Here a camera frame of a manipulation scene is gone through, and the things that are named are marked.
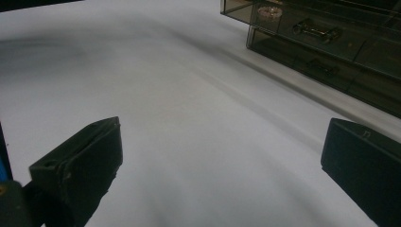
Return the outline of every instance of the white surface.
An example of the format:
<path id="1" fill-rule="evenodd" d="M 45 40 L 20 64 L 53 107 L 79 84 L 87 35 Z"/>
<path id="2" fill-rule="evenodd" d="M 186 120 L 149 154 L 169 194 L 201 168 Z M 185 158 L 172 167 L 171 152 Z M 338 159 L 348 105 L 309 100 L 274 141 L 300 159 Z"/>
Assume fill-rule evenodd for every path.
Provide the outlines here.
<path id="1" fill-rule="evenodd" d="M 389 135 L 399 121 L 247 50 L 247 26 L 218 0 L 88 0 L 0 22 L 16 180 L 84 126 L 120 117 L 124 164 L 87 226 L 375 226 L 320 165 L 330 118 L 355 110 L 293 84 Z"/>

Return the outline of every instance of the small item in drawer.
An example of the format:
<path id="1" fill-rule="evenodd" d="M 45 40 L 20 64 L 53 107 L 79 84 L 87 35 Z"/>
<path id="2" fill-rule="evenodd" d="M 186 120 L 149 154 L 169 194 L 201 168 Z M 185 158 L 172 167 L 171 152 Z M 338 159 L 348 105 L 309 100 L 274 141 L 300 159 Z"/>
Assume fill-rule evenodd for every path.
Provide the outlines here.
<path id="1" fill-rule="evenodd" d="M 283 11 L 277 7 L 261 7 L 257 10 L 257 15 L 262 21 L 274 21 L 283 15 Z"/>
<path id="2" fill-rule="evenodd" d="M 310 69 L 320 70 L 330 78 L 334 77 L 339 72 L 339 68 L 337 66 L 329 66 L 325 63 L 322 63 L 318 59 L 309 61 L 306 66 Z"/>
<path id="3" fill-rule="evenodd" d="M 302 22 L 293 26 L 292 33 L 294 33 L 294 35 L 300 35 L 304 33 L 310 36 L 318 37 L 322 40 L 323 44 L 330 44 L 331 42 L 336 40 L 341 34 L 339 28 L 317 27 L 311 19 L 305 19 Z"/>

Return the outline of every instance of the drawer handle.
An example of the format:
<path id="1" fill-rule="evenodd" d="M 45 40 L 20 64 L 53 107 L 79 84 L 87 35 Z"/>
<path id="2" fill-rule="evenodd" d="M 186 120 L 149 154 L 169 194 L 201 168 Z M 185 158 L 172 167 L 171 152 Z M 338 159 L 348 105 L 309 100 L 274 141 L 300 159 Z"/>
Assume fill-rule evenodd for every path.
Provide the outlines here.
<path id="1" fill-rule="evenodd" d="M 340 36 L 341 30 L 337 27 L 328 29 L 317 28 L 311 19 L 305 19 L 292 27 L 292 33 L 295 35 L 307 34 L 314 36 L 319 38 L 323 44 L 330 44 Z"/>
<path id="2" fill-rule="evenodd" d="M 308 62 L 306 64 L 306 66 L 308 68 L 318 69 L 318 70 L 324 72 L 330 78 L 334 77 L 340 70 L 337 66 L 327 65 L 317 59 L 314 59 L 314 60 Z"/>

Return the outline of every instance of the black object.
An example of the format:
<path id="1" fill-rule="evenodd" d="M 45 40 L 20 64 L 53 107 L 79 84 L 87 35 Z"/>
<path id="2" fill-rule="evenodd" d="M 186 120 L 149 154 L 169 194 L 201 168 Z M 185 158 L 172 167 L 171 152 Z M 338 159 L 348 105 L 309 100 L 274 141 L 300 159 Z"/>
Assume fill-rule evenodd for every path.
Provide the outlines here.
<path id="1" fill-rule="evenodd" d="M 401 144 L 367 127 L 333 118 L 322 166 L 378 226 L 401 226 Z"/>
<path id="2" fill-rule="evenodd" d="M 77 2 L 82 0 L 2 0 L 0 3 L 0 12 L 17 9 L 42 7 L 60 3 Z"/>
<path id="3" fill-rule="evenodd" d="M 0 183 L 0 226 L 85 226 L 122 158 L 118 117 L 85 127 L 33 164 L 25 187 Z"/>

